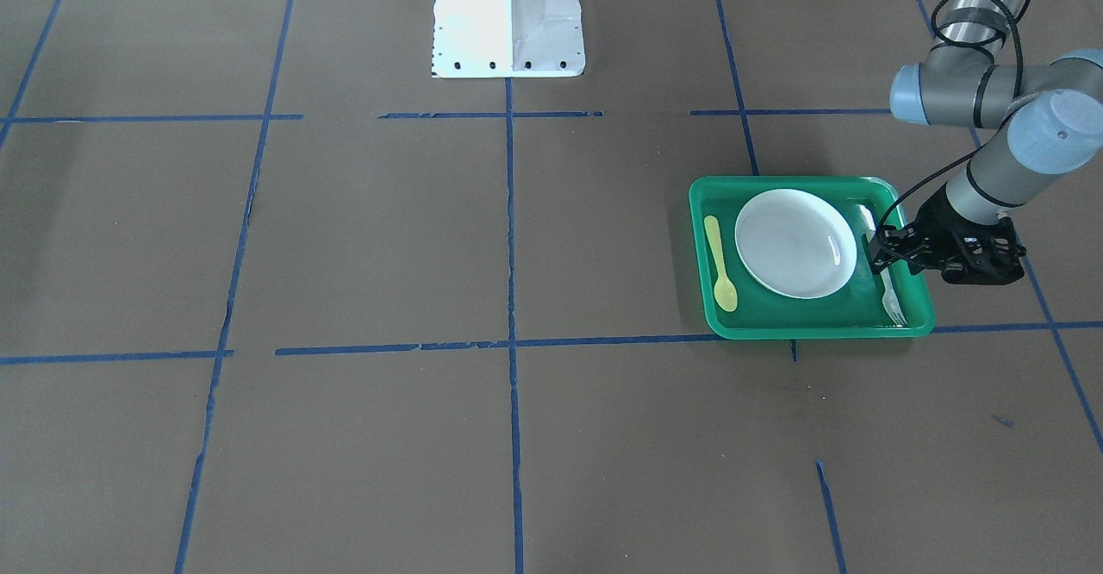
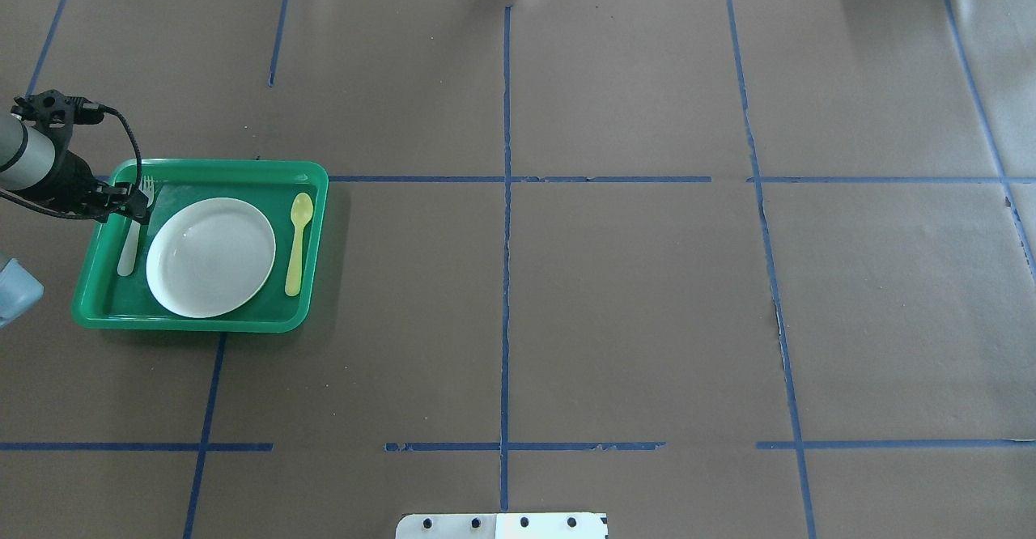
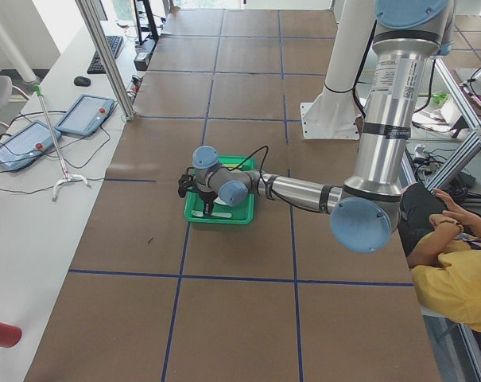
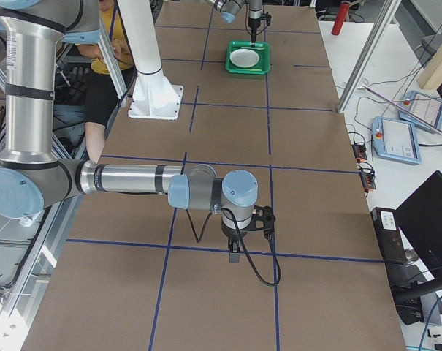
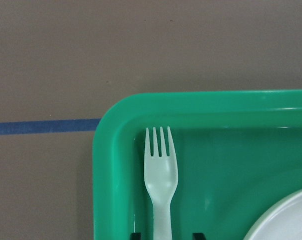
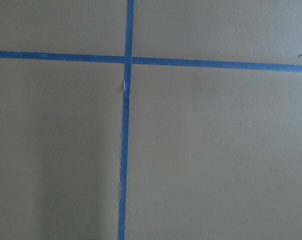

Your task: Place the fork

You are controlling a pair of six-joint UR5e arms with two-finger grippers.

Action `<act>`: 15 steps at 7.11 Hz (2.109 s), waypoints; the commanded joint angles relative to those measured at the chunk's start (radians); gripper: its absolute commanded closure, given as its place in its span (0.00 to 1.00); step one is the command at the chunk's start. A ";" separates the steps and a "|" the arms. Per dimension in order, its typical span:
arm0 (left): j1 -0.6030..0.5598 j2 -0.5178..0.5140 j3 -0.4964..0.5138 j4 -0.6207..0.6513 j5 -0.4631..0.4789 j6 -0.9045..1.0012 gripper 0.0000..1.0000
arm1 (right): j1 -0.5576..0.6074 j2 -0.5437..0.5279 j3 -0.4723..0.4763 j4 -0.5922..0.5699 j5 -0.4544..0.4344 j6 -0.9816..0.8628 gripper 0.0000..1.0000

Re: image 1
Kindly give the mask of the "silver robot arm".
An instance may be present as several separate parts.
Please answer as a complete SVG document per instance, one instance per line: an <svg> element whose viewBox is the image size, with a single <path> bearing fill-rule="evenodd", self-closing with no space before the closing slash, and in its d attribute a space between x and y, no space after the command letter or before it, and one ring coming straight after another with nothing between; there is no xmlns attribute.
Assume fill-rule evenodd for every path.
<svg viewBox="0 0 1103 574"><path fill-rule="evenodd" d="M895 226L884 213L868 261L902 261L949 284L1004 286L1025 274L1011 213L1100 155L1100 50L1025 63L1019 24L1031 0L941 0L933 43L895 75L890 110L915 125L989 129L992 138L943 170L945 185Z"/></svg>

